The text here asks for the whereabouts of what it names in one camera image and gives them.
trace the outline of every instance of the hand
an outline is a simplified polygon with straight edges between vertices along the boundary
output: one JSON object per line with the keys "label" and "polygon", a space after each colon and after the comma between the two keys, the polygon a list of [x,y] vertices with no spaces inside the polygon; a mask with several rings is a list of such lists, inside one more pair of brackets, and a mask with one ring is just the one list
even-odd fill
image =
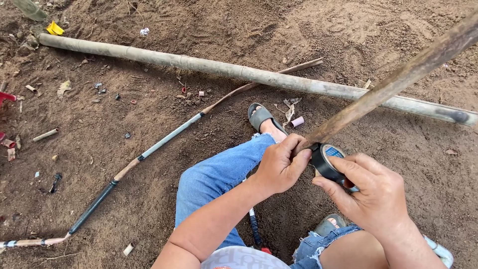
{"label": "hand", "polygon": [[307,167],[312,155],[310,149],[304,149],[291,163],[291,152],[302,140],[305,138],[290,134],[282,142],[269,146],[262,156],[257,172],[247,181],[254,182],[268,196],[290,189]]}
{"label": "hand", "polygon": [[321,176],[312,183],[324,188],[347,218],[376,237],[410,224],[403,178],[398,173],[363,153],[328,159],[360,191],[347,194]]}

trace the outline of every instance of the ripped jeans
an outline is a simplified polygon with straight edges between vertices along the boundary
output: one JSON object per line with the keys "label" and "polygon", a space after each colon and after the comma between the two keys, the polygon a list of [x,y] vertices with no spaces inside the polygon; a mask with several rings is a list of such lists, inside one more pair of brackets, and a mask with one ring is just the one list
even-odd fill
{"label": "ripped jeans", "polygon": [[[177,227],[192,212],[238,185],[259,164],[266,148],[275,144],[268,133],[255,134],[250,141],[223,151],[187,169],[179,181],[176,197]],[[314,232],[301,239],[294,252],[292,269],[322,269],[321,252],[341,236],[360,230],[356,225],[339,228],[321,237]],[[236,228],[218,247],[246,246]]]}

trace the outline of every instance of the tape roll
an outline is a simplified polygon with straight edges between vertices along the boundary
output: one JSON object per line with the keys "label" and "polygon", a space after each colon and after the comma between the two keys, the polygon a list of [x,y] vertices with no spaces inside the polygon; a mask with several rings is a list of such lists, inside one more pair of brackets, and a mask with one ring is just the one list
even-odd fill
{"label": "tape roll", "polygon": [[327,159],[327,156],[344,158],[346,155],[341,149],[333,145],[320,144],[317,145],[317,148],[314,151],[312,151],[312,159],[310,162],[324,178],[341,184],[343,180],[345,180],[345,175],[335,169]]}

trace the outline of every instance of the brown soil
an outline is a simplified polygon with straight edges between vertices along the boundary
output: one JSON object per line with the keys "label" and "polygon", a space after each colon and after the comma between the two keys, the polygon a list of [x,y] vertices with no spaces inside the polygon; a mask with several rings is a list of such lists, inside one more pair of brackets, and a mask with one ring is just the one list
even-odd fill
{"label": "brown soil", "polygon": [[[50,19],[70,22],[64,36],[91,41],[202,57],[266,70],[280,70],[324,56],[321,66],[296,73],[354,85],[386,77],[400,63],[427,47],[475,7],[473,0],[268,0],[139,1],[148,36],[140,36],[141,16],[126,1],[64,0],[43,8]],[[22,148],[17,159],[0,159],[0,239],[60,237],[95,196],[133,158],[244,81],[183,71],[189,91],[211,91],[209,100],[187,106],[175,98],[181,86],[177,70],[97,56],[78,65],[84,56],[41,46],[28,56],[8,34],[45,27],[26,19],[5,1],[0,22],[0,79],[7,92],[21,94],[20,103],[6,101],[0,108],[0,130],[19,134]],[[14,71],[20,70],[14,77]],[[478,104],[478,47],[474,46],[402,93],[404,96],[476,110]],[[56,89],[67,79],[73,89],[64,100]],[[102,82],[102,96],[91,86]],[[35,97],[24,86],[43,93]],[[120,101],[114,100],[120,93]],[[92,99],[101,103],[91,103]],[[254,133],[246,116],[251,102],[272,108],[280,120],[285,98],[303,97],[296,115],[305,135],[349,102],[261,86],[216,108],[210,117],[190,126],[176,139],[139,164],[123,179],[75,237],[50,247],[7,249],[0,255],[2,268],[149,268],[174,225],[175,193],[181,173],[196,162],[247,141]],[[138,101],[136,105],[130,100]],[[58,134],[33,142],[51,130]],[[130,139],[123,136],[129,131]],[[204,134],[214,131],[206,139]],[[332,141],[348,153],[365,152],[406,181],[411,217],[421,231],[450,249],[455,268],[478,268],[477,127],[465,127],[402,112],[376,109],[338,134]],[[446,154],[453,149],[457,155]],[[58,154],[59,159],[52,161]],[[6,155],[6,148],[1,149]],[[34,178],[40,171],[40,177]],[[48,190],[57,172],[63,179],[54,194]],[[311,185],[311,168],[291,190],[257,205],[260,231],[274,254],[291,262],[299,238],[327,214],[334,204]],[[245,218],[238,225],[245,242],[252,244]],[[133,252],[121,251],[130,243]]]}

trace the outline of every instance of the sandal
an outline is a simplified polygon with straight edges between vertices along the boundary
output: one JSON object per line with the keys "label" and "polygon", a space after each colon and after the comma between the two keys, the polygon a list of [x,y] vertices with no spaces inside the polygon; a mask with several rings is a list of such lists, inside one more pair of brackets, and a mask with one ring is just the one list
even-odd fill
{"label": "sandal", "polygon": [[282,128],[282,126],[277,122],[277,120],[274,119],[274,117],[272,116],[272,114],[269,112],[269,110],[267,110],[263,105],[259,104],[259,103],[252,103],[250,106],[249,106],[249,110],[247,112],[247,116],[249,117],[249,122],[250,124],[252,124],[252,127],[254,127],[254,129],[256,129],[259,133],[261,132],[260,131],[260,126],[262,124],[262,122],[264,122],[265,120],[267,119],[271,119],[272,120],[272,123],[274,124],[274,126],[279,129],[281,132],[283,132],[284,134],[286,135],[289,135],[285,130],[284,128]]}
{"label": "sandal", "polygon": [[342,217],[337,214],[330,214],[329,216],[325,217],[319,223],[319,225],[317,225],[317,228],[315,228],[314,232],[316,232],[320,236],[327,236],[333,230],[337,230],[337,227],[335,227],[335,225],[333,225],[328,219],[335,219],[335,222],[337,222],[337,226],[339,228],[347,226]]}

